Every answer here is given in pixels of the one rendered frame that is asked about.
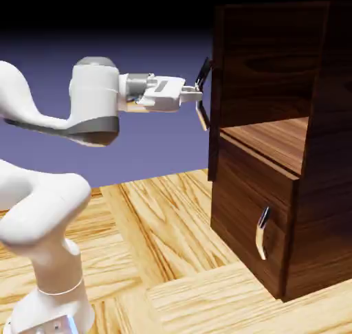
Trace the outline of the dark wood cabinet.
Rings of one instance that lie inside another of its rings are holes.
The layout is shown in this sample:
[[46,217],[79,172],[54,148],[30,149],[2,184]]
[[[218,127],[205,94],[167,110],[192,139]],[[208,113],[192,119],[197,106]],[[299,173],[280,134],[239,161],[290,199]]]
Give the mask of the dark wood cabinet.
[[219,138],[298,178],[290,301],[352,279],[352,1],[224,6]]

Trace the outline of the dark wood short cabinet door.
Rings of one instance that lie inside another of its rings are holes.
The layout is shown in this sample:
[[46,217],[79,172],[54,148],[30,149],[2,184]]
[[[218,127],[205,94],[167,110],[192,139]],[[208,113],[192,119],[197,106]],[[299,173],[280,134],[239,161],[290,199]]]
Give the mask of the dark wood short cabinet door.
[[[275,298],[282,298],[285,292],[297,185],[297,176],[227,135],[220,136],[211,228]],[[256,249],[256,225],[267,206],[267,259],[262,260]]]

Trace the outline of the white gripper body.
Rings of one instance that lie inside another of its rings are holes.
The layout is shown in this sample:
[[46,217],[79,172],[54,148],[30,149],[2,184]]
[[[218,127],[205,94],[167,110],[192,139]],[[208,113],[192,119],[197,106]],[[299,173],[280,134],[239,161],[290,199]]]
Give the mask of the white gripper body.
[[186,80],[180,77],[149,76],[147,87],[136,104],[147,111],[174,112],[180,108],[180,94]]

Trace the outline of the dark wood tall cabinet door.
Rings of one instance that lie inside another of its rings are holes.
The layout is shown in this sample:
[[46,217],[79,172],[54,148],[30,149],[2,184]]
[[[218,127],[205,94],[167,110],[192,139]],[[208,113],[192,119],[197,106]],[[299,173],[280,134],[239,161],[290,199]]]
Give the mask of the dark wood tall cabinet door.
[[224,11],[224,5],[218,5],[214,10],[212,86],[208,150],[208,180],[211,182],[214,182],[216,179],[219,152],[219,120],[221,117],[221,92],[223,82]]

